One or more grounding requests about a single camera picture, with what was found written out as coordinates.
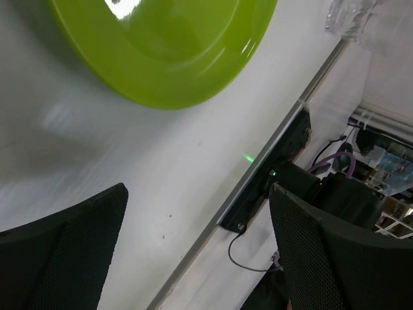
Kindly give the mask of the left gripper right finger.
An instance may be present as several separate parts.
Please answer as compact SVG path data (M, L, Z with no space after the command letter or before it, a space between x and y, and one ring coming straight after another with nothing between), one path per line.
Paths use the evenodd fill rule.
M276 183L269 205L293 309L412 309L412 241L355 226Z

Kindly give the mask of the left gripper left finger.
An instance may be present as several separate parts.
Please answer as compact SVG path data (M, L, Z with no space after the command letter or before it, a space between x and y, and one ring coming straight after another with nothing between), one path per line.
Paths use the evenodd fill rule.
M1 232L1 309L97 309L127 202L118 183Z

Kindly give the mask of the green plastic plate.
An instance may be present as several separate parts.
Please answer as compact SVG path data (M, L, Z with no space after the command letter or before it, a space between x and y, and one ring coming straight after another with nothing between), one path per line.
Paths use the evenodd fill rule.
M270 24L275 1L51 1L90 69L146 107L183 109L227 87Z

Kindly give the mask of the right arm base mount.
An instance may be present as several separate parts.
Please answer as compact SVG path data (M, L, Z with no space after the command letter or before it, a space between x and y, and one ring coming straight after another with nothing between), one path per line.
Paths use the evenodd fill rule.
M268 198L270 186L280 179L281 173L278 171L278 166L286 161L294 160L305 148L310 130L310 114L302 110L270 149L269 154L259 164L257 172L220 220L219 225L222 228L233 233L240 233L245 229Z

